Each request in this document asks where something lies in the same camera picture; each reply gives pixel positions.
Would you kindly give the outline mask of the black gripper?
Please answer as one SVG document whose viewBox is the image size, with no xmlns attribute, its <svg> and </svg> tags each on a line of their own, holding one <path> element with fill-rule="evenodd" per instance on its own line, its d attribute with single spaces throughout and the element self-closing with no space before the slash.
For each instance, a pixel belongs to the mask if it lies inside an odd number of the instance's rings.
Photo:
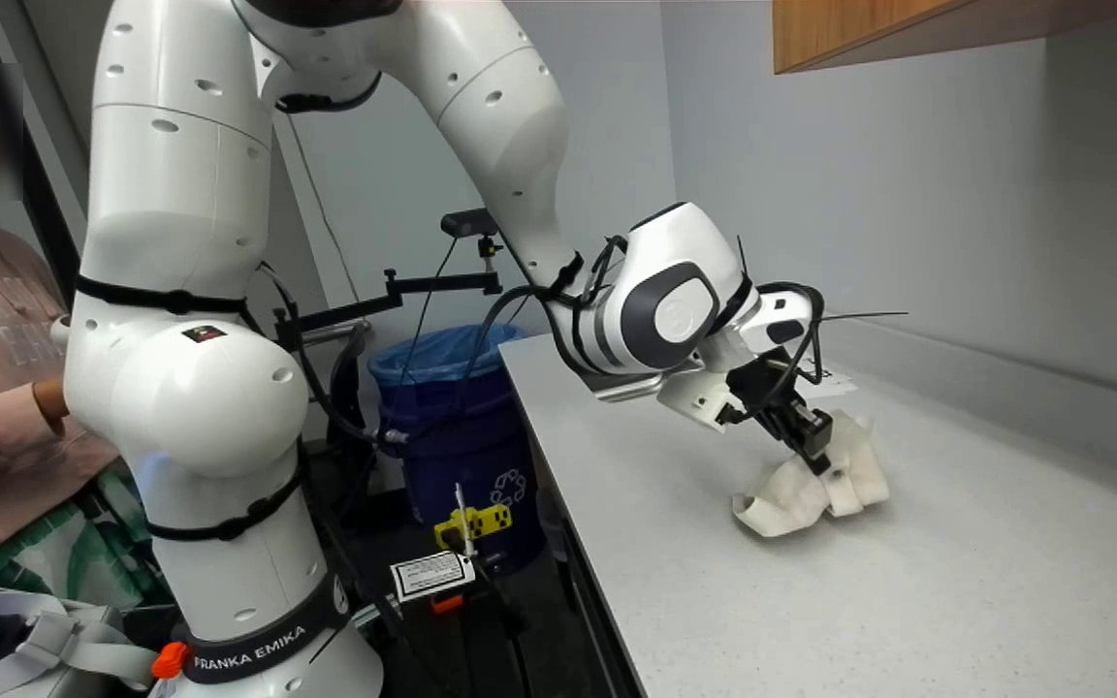
<svg viewBox="0 0 1117 698">
<path fill-rule="evenodd" d="M 824 465 L 835 420 L 797 394 L 793 376 L 797 367 L 784 352 L 758 352 L 731 367 L 724 383 L 775 442 L 805 465 Z"/>
</svg>

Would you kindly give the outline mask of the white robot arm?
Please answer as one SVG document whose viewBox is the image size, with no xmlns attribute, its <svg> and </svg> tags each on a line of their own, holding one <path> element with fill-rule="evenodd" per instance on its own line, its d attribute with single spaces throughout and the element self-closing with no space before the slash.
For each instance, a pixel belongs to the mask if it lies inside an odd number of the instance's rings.
<svg viewBox="0 0 1117 698">
<path fill-rule="evenodd" d="M 378 80 L 469 173 L 568 370 L 828 465 L 835 420 L 793 391 L 810 305 L 753 280 L 702 205 L 649 213 L 601 261 L 559 233 L 563 93 L 505 0 L 111 0 L 64 407 L 126 462 L 178 601 L 152 698 L 384 692 L 302 493 L 309 387 L 249 319 L 274 117 Z"/>
</svg>

